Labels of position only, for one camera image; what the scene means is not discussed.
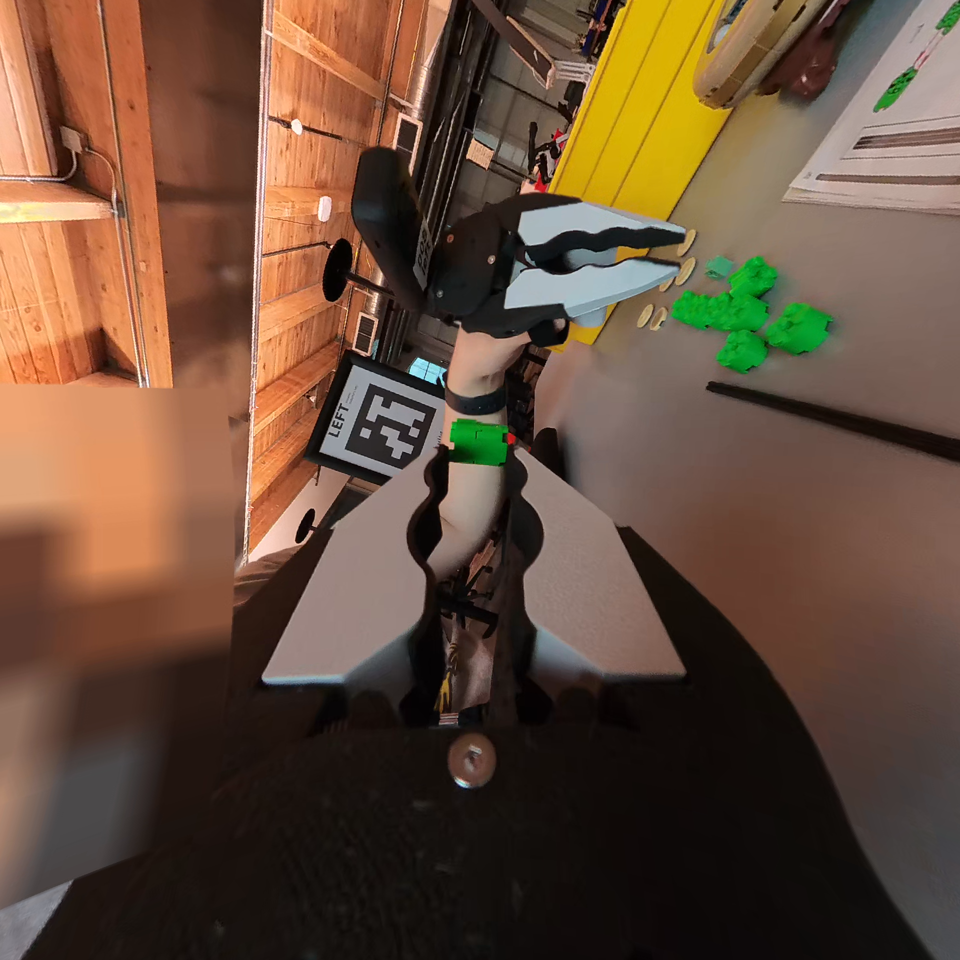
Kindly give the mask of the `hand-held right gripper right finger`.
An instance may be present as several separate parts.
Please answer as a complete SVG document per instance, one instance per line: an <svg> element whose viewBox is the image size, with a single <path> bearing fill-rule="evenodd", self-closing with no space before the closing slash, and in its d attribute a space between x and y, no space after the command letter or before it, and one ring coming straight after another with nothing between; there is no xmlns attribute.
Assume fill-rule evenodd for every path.
<svg viewBox="0 0 960 960"><path fill-rule="evenodd" d="M559 700L687 677L621 530L525 450L508 506L490 722L539 725Z"/></svg>

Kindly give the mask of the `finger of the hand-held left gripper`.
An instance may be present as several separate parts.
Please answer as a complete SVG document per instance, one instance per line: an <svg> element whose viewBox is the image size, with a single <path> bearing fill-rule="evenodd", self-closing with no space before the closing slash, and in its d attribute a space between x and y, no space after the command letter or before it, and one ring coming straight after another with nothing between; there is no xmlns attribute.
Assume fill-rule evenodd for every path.
<svg viewBox="0 0 960 960"><path fill-rule="evenodd" d="M678 246L687 232L675 223L575 198L551 198L548 205L524 210L517 226L526 258L535 265L575 251L601 254Z"/></svg>
<svg viewBox="0 0 960 960"><path fill-rule="evenodd" d="M513 278L504 295L506 310L550 308L570 321L588 318L587 327L603 324L594 314L646 293L674 279L680 264L633 257L609 265L585 264L564 273L527 267Z"/></svg>

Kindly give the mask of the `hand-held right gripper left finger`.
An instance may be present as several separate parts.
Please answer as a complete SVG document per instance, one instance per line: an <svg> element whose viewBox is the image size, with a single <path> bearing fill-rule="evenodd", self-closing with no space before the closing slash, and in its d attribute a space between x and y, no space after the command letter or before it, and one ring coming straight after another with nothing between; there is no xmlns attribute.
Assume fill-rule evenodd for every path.
<svg viewBox="0 0 960 960"><path fill-rule="evenodd" d="M384 696L437 727L445 648L429 562L443 536L450 451L429 450L331 530L262 674L268 688Z"/></svg>

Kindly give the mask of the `green brick assembly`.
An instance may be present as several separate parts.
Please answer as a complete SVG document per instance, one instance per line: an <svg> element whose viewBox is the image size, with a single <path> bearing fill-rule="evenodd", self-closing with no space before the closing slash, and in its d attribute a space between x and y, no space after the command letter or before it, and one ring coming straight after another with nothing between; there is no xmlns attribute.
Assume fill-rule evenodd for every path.
<svg viewBox="0 0 960 960"><path fill-rule="evenodd" d="M516 439L506 424L461 417L450 428L448 459L451 463L500 468Z"/></svg>

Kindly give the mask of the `person's left hand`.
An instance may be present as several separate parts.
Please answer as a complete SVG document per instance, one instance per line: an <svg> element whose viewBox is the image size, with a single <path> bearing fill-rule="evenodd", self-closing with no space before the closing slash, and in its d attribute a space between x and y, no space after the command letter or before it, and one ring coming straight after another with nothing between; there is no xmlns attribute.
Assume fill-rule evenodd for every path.
<svg viewBox="0 0 960 960"><path fill-rule="evenodd" d="M529 343L526 333L495 338L460 328L446 373L446 387L463 398L483 397L497 391L505 371Z"/></svg>

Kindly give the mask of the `black office chair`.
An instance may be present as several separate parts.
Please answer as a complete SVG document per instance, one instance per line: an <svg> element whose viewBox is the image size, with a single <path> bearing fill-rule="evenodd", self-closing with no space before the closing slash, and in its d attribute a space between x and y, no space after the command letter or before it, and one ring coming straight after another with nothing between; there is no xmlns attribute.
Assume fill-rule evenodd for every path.
<svg viewBox="0 0 960 960"><path fill-rule="evenodd" d="M441 582L436 591L440 615L453 619L461 629L466 629L469 621L483 624L484 641L490 639L497 630L498 613L480 606L478 602L492 600L496 589L493 586L478 587L477 582L493 572L493 567L486 564L474 573L464 567L449 580Z"/></svg>

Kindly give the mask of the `yellow box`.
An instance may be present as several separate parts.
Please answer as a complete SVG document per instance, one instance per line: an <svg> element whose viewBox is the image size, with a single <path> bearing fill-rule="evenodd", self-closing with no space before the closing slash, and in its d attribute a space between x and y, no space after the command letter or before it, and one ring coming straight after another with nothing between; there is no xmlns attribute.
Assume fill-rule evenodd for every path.
<svg viewBox="0 0 960 960"><path fill-rule="evenodd" d="M668 221L730 115L695 68L721 1L630 1L571 127L551 193Z"/></svg>

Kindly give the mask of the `cluster of green round bricks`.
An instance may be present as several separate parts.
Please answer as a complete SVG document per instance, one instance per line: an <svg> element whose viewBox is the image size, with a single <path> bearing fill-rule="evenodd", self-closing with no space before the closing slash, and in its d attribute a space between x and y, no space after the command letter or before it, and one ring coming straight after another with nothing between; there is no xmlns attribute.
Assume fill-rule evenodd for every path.
<svg viewBox="0 0 960 960"><path fill-rule="evenodd" d="M771 352L789 356L817 352L834 333L834 316L803 301L789 302L773 315L768 296L779 277L772 263L755 255L734 268L723 291L681 293L669 318L693 330L722 334L716 364L738 375L759 369Z"/></svg>

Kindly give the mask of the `tan brick-built pot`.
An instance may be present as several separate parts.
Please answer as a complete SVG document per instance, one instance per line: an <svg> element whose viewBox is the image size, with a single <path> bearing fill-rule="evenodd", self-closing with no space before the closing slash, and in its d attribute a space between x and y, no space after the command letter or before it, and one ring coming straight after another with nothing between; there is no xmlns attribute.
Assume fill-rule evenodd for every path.
<svg viewBox="0 0 960 960"><path fill-rule="evenodd" d="M731 110L751 94L827 1L724 1L694 71L694 95Z"/></svg>

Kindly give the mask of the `brown brick piece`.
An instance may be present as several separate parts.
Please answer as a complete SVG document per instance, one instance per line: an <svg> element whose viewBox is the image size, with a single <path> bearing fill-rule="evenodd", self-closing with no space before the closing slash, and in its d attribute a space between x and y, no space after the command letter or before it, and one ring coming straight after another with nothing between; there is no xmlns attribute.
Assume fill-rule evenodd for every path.
<svg viewBox="0 0 960 960"><path fill-rule="evenodd" d="M836 16L821 17L798 38L777 66L774 86L805 101L816 99L836 68Z"/></svg>

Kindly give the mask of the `black thin rod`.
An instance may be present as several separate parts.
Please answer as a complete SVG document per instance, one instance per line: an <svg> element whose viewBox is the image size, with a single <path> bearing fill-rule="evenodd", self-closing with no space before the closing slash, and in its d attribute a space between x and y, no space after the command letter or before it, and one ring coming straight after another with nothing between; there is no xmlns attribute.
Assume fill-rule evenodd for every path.
<svg viewBox="0 0 960 960"><path fill-rule="evenodd" d="M942 461L959 463L959 438L719 381L709 381L705 390L720 397L829 426Z"/></svg>

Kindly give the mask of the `building instruction booklet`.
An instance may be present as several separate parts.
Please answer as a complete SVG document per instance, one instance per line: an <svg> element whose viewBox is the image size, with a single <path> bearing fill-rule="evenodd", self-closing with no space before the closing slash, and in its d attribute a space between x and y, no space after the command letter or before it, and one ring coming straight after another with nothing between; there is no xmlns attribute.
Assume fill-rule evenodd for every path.
<svg viewBox="0 0 960 960"><path fill-rule="evenodd" d="M920 2L783 195L959 213L959 3Z"/></svg>

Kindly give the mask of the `silver ventilation duct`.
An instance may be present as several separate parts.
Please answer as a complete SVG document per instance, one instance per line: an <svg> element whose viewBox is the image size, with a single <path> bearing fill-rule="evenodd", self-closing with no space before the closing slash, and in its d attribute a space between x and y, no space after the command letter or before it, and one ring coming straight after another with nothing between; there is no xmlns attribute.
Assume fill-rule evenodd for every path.
<svg viewBox="0 0 960 960"><path fill-rule="evenodd" d="M429 153L426 135L435 111L440 76L450 43L451 18L457 3L430 1L424 9L420 38L416 42L414 61L406 94L395 100L398 114L394 125L393 149L407 160L411 182L414 185L422 210L426 210L424 188L418 177ZM377 320L373 335L373 357L394 364L400 357L405 337L407 319L402 308L396 306L386 293L366 292L362 315Z"/></svg>

